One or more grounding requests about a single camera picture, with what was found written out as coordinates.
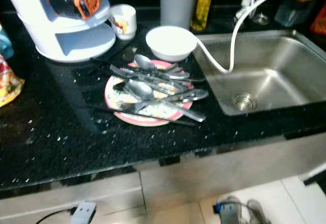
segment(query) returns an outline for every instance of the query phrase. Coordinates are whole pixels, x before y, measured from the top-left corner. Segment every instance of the cup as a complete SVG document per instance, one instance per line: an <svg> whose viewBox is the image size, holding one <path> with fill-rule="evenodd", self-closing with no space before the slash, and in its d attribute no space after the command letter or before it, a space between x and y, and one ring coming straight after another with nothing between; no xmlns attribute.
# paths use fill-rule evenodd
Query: cup
<svg viewBox="0 0 326 224"><path fill-rule="evenodd" d="M127 4L111 7L109 21L117 37L121 40L134 38L137 30L136 9Z"/></svg>
<svg viewBox="0 0 326 224"><path fill-rule="evenodd" d="M160 0L160 24L189 29L195 0Z"/></svg>

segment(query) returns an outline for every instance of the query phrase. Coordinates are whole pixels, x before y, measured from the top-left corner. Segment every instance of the white hose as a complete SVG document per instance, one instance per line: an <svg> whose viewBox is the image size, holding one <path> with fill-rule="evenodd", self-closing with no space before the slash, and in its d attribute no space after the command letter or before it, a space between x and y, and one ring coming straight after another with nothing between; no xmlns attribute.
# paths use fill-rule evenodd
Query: white hose
<svg viewBox="0 0 326 224"><path fill-rule="evenodd" d="M209 51L207 50L207 48L204 46L204 44L196 37L197 39L197 43L199 44L199 46L203 49L204 53L206 54L206 56L208 57L208 59L211 61L211 63L222 73L230 73L233 70L234 67L234 48L235 48L235 38L236 38L236 34L238 33L241 24L243 23L243 21L245 20L245 18L251 13L251 11L253 11L254 9L256 9L259 5L261 5L263 2L265 2L266 0L257 0L253 5L246 7L246 11L244 12L244 14L241 15L241 17L239 18L239 20L237 21L233 33L232 33L232 38L231 38L231 47L230 47L230 66L229 69L225 69L223 68L215 59L214 57L209 53Z"/></svg>

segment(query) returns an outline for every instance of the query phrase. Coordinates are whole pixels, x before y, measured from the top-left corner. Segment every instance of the white mug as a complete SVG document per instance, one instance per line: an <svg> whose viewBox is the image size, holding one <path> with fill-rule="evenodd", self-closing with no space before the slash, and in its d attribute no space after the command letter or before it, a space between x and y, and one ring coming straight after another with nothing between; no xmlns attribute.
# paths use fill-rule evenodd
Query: white mug
<svg viewBox="0 0 326 224"><path fill-rule="evenodd" d="M109 21L117 37L121 40L134 38L137 30L136 9L127 4L111 7Z"/></svg>

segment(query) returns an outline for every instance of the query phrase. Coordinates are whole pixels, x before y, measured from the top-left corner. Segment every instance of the shoe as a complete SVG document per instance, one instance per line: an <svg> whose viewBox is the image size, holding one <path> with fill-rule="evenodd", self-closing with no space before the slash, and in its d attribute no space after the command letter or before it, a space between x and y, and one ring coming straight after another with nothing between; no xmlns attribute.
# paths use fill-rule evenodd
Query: shoe
<svg viewBox="0 0 326 224"><path fill-rule="evenodd" d="M240 204L240 200L235 196L228 196L227 201L239 203L239 204L234 204L234 207L236 208L239 224L248 224L248 222L242 217L242 206Z"/></svg>
<svg viewBox="0 0 326 224"><path fill-rule="evenodd" d="M250 216L250 224L270 224L269 220L267 220L264 215L263 208L257 200L248 200L247 206L250 208L248 209Z"/></svg>

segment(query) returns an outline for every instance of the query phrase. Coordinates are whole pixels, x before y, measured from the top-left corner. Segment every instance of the stainless steel sink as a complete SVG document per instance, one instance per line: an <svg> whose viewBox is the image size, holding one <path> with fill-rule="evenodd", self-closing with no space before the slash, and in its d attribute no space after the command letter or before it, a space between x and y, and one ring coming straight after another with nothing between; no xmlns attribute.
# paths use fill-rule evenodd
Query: stainless steel sink
<svg viewBox="0 0 326 224"><path fill-rule="evenodd" d="M220 64L229 66L231 35L198 37ZM229 74L220 73L200 48L194 55L228 115L326 100L326 53L296 31L238 34Z"/></svg>

